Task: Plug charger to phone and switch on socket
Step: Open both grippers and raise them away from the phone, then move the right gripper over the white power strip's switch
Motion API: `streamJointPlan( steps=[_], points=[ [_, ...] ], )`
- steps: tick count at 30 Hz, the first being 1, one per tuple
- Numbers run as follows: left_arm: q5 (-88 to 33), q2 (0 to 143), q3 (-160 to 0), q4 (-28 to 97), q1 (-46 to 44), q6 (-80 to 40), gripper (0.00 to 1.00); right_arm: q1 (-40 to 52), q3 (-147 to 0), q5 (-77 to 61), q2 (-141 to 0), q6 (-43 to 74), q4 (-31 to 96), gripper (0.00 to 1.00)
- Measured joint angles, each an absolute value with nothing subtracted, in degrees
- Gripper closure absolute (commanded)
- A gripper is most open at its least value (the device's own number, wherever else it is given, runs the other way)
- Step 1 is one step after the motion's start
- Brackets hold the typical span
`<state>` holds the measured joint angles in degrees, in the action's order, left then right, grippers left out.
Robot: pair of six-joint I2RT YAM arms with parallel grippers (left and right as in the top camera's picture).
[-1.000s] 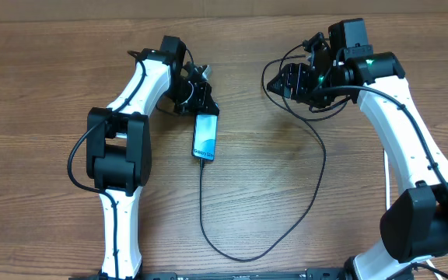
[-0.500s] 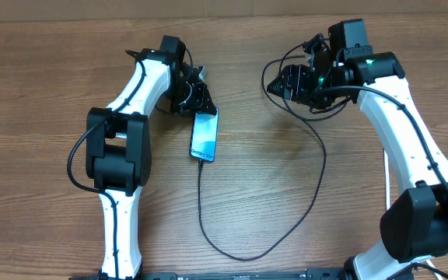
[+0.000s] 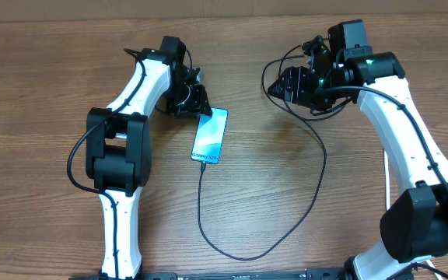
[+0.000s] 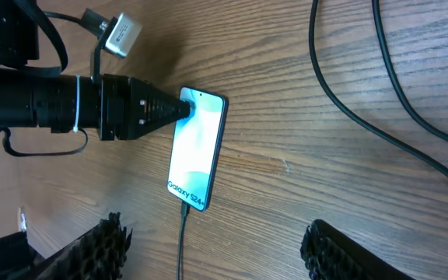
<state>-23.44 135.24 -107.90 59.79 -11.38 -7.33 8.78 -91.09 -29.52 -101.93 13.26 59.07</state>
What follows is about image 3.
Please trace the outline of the blue Samsung Galaxy smartphone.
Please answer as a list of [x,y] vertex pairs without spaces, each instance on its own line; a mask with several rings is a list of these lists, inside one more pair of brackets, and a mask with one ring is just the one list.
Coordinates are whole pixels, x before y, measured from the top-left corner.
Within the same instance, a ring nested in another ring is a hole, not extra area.
[[216,107],[212,108],[211,117],[200,116],[191,151],[192,160],[219,163],[228,116],[228,110]]

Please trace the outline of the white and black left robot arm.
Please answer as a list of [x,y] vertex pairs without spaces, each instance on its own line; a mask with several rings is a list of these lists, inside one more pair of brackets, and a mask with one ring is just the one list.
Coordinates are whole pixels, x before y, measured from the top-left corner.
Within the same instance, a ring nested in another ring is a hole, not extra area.
[[157,49],[126,53],[135,60],[133,76],[108,106],[89,111],[66,164],[71,183],[102,203],[104,257],[95,279],[142,276],[138,208],[152,167],[149,117],[159,100],[177,118],[212,115],[202,70],[184,64],[188,52],[180,38],[165,36]]

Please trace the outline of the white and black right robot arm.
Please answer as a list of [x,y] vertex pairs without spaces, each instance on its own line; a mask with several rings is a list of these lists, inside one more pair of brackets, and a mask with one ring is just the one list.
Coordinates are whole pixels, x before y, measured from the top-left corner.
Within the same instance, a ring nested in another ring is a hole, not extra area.
[[306,276],[410,279],[448,254],[448,160],[411,98],[401,63],[391,52],[373,52],[362,20],[334,25],[301,48],[307,66],[280,68],[265,95],[283,110],[307,107],[316,121],[355,103],[375,128],[399,188],[371,249],[342,268],[310,268]]

